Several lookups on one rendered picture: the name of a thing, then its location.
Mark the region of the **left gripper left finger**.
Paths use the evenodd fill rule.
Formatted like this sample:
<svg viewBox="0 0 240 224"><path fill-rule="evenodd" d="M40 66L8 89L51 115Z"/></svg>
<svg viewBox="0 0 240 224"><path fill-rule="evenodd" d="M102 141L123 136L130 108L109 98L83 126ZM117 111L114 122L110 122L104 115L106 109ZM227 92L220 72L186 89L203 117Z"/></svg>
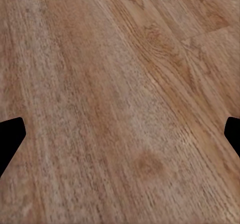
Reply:
<svg viewBox="0 0 240 224"><path fill-rule="evenodd" d="M26 136L22 117L0 122L0 177Z"/></svg>

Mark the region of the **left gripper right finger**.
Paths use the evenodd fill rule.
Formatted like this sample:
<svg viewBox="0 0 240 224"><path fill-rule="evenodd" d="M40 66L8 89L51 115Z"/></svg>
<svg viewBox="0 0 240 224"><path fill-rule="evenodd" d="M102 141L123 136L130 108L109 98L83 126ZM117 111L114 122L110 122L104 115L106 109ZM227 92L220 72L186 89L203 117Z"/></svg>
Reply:
<svg viewBox="0 0 240 224"><path fill-rule="evenodd" d="M240 119L228 117L224 135L240 157Z"/></svg>

